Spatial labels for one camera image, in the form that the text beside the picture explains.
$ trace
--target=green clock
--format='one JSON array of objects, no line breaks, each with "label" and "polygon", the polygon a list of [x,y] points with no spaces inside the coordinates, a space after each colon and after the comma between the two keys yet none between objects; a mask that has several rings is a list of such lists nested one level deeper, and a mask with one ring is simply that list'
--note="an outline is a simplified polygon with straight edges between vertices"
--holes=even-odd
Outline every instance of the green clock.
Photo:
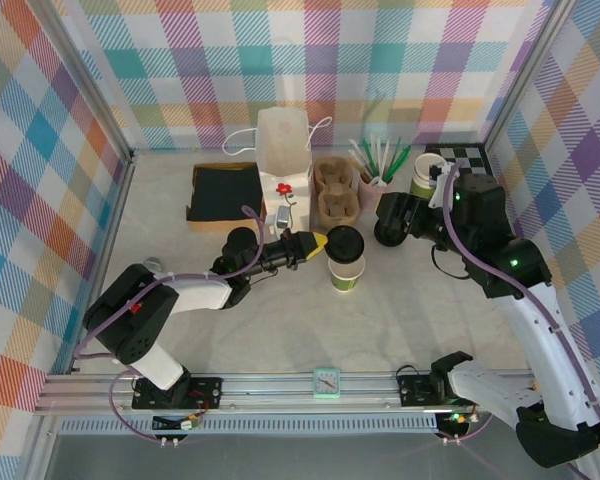
[{"label": "green clock", "polygon": [[313,371],[314,398],[340,398],[340,370],[316,368]]}]

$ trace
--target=plaid fabric backdrop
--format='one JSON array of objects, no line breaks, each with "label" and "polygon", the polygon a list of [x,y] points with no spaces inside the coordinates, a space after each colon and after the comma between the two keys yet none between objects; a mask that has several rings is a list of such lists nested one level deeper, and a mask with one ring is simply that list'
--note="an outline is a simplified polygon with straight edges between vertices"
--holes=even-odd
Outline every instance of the plaid fabric backdrop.
[{"label": "plaid fabric backdrop", "polygon": [[54,3],[129,143],[170,149],[219,147],[276,105],[332,116],[316,145],[481,139],[553,0]]},{"label": "plaid fabric backdrop", "polygon": [[121,163],[24,0],[0,0],[0,480],[79,325]]},{"label": "plaid fabric backdrop", "polygon": [[547,256],[600,374],[600,0],[580,0],[493,153],[510,217]]}]

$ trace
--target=black lid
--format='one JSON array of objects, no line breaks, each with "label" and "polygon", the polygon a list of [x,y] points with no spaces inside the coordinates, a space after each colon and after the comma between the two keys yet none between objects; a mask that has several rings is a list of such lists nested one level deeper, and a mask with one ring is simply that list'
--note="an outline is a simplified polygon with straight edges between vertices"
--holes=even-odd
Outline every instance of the black lid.
[{"label": "black lid", "polygon": [[353,227],[341,225],[327,233],[329,241],[324,247],[331,260],[338,263],[353,263],[364,252],[364,239],[360,232]]}]

